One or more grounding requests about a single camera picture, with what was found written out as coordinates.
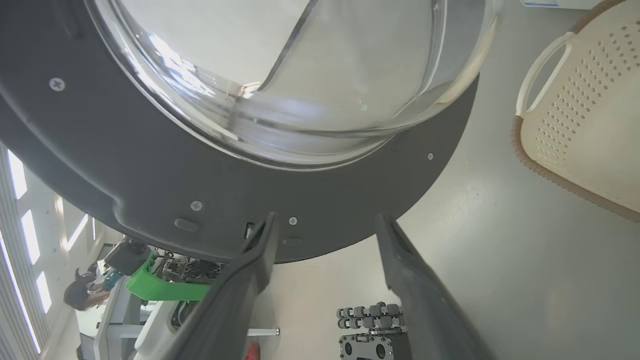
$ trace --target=basket handle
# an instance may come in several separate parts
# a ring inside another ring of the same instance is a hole
[[[520,93],[518,94],[518,100],[516,102],[516,115],[518,115],[519,117],[524,117],[525,115],[532,112],[536,108],[540,99],[542,99],[542,97],[545,95],[545,93],[549,89],[549,86],[551,86],[554,79],[560,72],[560,69],[566,62],[566,59],[569,57],[569,54],[571,53],[571,49],[572,49],[572,46],[569,40],[574,35],[575,35],[574,33],[568,32],[563,36],[555,39],[540,54],[540,56],[536,59],[536,61],[534,61],[533,65],[531,65],[531,68],[529,69],[529,72],[527,73],[527,76],[524,78],[524,81],[522,82],[522,86],[520,87]],[[528,109],[525,109],[525,107],[527,106],[527,100],[529,99],[529,92],[531,91],[531,87],[533,86],[534,81],[536,80],[536,78],[538,78],[538,74],[540,74],[540,70],[542,70],[542,67],[545,66],[545,64],[549,61],[549,59],[551,59],[551,56],[553,56],[553,54],[555,54],[556,51],[558,51],[558,49],[560,49],[564,45],[566,45],[566,50],[564,51],[563,57],[560,59],[560,61],[556,65],[556,68],[554,69],[553,73],[551,73],[551,76],[549,76],[549,79],[545,83],[545,86],[542,88],[542,90],[540,90],[540,93],[536,97],[536,100],[531,104],[531,106]]]

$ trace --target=beige laundry basket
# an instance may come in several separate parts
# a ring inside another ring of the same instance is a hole
[[[564,51],[540,94],[532,84]],[[516,105],[512,143],[537,174],[640,222],[640,0],[604,1],[534,62]]]

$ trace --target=floor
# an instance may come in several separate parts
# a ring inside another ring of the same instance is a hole
[[[467,130],[399,223],[499,359],[640,357],[640,225],[532,173],[509,132],[534,59],[584,12],[508,0]],[[338,359],[339,307],[396,301],[374,238],[277,265],[254,311],[263,360]]]

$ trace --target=green plastic part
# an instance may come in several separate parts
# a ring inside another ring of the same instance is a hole
[[[125,287],[133,295],[149,301],[202,301],[211,286],[186,282],[167,282],[151,274],[156,255],[130,276]]]

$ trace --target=red shoe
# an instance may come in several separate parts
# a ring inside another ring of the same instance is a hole
[[[260,360],[260,345],[256,341],[249,343],[249,350],[244,360]]]

